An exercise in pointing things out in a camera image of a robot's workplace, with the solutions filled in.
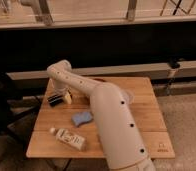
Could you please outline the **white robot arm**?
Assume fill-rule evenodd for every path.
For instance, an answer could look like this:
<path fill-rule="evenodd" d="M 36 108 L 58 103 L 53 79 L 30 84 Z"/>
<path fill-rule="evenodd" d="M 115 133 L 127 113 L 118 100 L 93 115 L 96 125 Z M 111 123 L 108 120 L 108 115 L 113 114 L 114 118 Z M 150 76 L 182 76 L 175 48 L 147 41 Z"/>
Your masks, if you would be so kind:
<path fill-rule="evenodd" d="M 111 171 L 156 171 L 129 107 L 127 93 L 111 82 L 101 82 L 71 72 L 71 64 L 61 60 L 47 68 L 53 85 L 67 85 L 84 93 Z"/>

